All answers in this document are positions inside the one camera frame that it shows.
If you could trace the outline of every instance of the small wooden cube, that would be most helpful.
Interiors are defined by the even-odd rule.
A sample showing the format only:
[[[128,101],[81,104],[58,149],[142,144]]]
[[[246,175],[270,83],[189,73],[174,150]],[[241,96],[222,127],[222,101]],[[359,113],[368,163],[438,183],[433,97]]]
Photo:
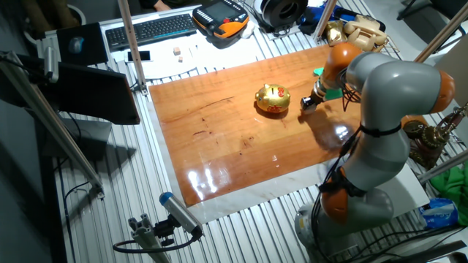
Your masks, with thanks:
[[[181,54],[181,49],[178,47],[174,48],[174,56],[179,56]]]

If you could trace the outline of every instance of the red label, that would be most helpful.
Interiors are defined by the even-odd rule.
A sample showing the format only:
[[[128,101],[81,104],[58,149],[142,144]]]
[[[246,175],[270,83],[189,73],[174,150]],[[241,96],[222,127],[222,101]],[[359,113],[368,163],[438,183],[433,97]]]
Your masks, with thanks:
[[[281,111],[281,106],[269,106],[268,109],[266,109],[270,113],[279,113]]]
[[[284,96],[284,89],[283,88],[278,88],[278,96],[281,98]]]

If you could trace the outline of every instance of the person's hand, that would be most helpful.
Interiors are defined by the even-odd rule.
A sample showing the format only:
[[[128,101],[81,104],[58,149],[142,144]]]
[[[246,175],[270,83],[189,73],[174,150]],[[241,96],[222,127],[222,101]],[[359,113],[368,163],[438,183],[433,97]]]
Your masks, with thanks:
[[[160,12],[160,11],[170,10],[170,7],[168,7],[162,0],[159,0],[159,1],[154,5],[154,9],[155,9],[157,12]]]

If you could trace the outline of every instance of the computer monitor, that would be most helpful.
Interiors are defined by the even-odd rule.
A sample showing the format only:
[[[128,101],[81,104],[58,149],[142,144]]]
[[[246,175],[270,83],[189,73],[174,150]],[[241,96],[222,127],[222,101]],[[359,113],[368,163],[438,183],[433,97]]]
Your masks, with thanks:
[[[18,58],[25,67],[43,73],[43,59],[20,55]],[[114,124],[140,123],[126,75],[61,62],[58,75],[57,83],[38,84],[55,110],[103,118]],[[0,99],[19,107],[28,106],[2,71]]]

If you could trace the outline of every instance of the gold telephone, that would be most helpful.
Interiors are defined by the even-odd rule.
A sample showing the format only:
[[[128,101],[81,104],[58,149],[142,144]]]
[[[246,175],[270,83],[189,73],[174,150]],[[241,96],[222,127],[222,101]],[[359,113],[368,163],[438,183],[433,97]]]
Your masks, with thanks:
[[[379,30],[380,24],[375,19],[356,15],[354,21],[344,25],[344,33],[349,34],[348,42],[364,51],[372,51],[374,45],[383,45],[387,34]]]

